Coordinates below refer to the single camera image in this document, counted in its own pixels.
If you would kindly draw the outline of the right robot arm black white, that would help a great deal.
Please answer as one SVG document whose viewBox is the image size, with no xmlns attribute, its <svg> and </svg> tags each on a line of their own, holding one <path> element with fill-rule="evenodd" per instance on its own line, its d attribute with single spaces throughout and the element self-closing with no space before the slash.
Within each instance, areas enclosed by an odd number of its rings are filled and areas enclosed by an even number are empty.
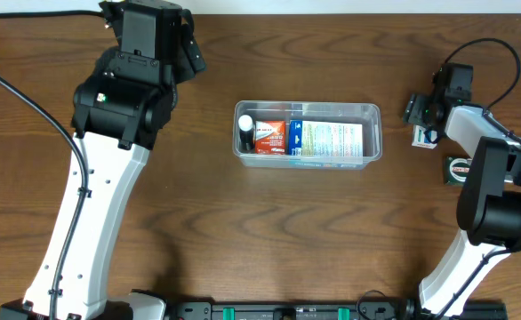
<svg viewBox="0 0 521 320">
<path fill-rule="evenodd" d="M 414 94 L 404 121 L 427 142 L 455 141 L 470 157 L 456 208 L 458 232 L 419 284 L 418 319 L 458 319 L 489 272 L 521 252 L 521 138 L 471 101 L 473 68 L 444 63 L 433 92 Z"/>
</svg>

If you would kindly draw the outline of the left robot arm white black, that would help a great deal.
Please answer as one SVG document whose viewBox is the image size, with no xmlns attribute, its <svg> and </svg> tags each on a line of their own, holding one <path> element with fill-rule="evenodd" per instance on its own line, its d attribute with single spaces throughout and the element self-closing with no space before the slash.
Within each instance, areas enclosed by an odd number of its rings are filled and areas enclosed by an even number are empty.
<svg viewBox="0 0 521 320">
<path fill-rule="evenodd" d="M 68 136 L 73 157 L 52 237 L 23 298 L 1 319 L 163 319 L 151 292 L 109 298 L 108 272 L 126 204 L 177 87 L 206 68 L 191 12 L 167 1 L 103 2 L 117 44 L 77 86 Z"/>
</svg>

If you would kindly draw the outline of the white Panadol box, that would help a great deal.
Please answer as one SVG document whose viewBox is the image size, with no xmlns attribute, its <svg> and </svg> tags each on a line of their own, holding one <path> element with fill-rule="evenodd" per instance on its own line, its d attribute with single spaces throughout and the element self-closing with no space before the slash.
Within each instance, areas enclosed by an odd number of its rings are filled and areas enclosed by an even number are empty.
<svg viewBox="0 0 521 320">
<path fill-rule="evenodd" d="M 436 139 L 436 132 L 428 131 L 419 125 L 413 127 L 413 147 L 433 149 L 437 146 L 435 143 Z"/>
</svg>

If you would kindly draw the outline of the red orange medicine box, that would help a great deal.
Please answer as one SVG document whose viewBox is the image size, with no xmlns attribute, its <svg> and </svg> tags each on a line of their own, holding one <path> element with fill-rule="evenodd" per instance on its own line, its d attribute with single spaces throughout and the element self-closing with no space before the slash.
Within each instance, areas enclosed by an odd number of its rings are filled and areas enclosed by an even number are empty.
<svg viewBox="0 0 521 320">
<path fill-rule="evenodd" d="M 255 153 L 285 154 L 285 121 L 257 121 L 255 124 Z"/>
</svg>

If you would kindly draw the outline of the clear plastic container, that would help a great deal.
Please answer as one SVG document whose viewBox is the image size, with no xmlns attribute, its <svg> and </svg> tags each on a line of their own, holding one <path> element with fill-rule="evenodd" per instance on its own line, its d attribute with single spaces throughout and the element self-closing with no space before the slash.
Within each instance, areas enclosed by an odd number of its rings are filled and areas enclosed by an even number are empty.
<svg viewBox="0 0 521 320">
<path fill-rule="evenodd" d="M 374 104 L 242 100 L 233 151 L 246 166 L 361 170 L 381 158 Z"/>
</svg>

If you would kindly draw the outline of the green round tin box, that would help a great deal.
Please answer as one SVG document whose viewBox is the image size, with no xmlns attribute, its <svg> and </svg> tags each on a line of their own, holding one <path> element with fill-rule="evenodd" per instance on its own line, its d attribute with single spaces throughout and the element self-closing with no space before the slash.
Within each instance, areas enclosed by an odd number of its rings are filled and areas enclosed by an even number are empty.
<svg viewBox="0 0 521 320">
<path fill-rule="evenodd" d="M 444 182 L 446 185 L 462 186 L 467 179 L 471 158 L 447 156 L 444 161 Z"/>
</svg>

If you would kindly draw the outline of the blue KoolFever box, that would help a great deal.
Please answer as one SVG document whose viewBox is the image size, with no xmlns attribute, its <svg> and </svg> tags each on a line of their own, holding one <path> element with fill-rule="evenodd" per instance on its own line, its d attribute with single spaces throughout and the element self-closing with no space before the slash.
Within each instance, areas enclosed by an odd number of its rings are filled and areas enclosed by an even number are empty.
<svg viewBox="0 0 521 320">
<path fill-rule="evenodd" d="M 296 167 L 357 168 L 364 160 L 363 126 L 292 120 L 288 155 Z"/>
</svg>

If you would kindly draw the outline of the black bottle with white cap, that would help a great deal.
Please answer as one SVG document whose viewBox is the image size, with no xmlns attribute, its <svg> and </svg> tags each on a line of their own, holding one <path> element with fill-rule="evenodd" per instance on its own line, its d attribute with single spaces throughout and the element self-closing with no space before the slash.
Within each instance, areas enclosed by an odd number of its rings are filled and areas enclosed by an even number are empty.
<svg viewBox="0 0 521 320">
<path fill-rule="evenodd" d="M 237 119 L 240 146 L 243 151 L 250 152 L 254 149 L 255 127 L 252 117 L 242 115 Z"/>
</svg>

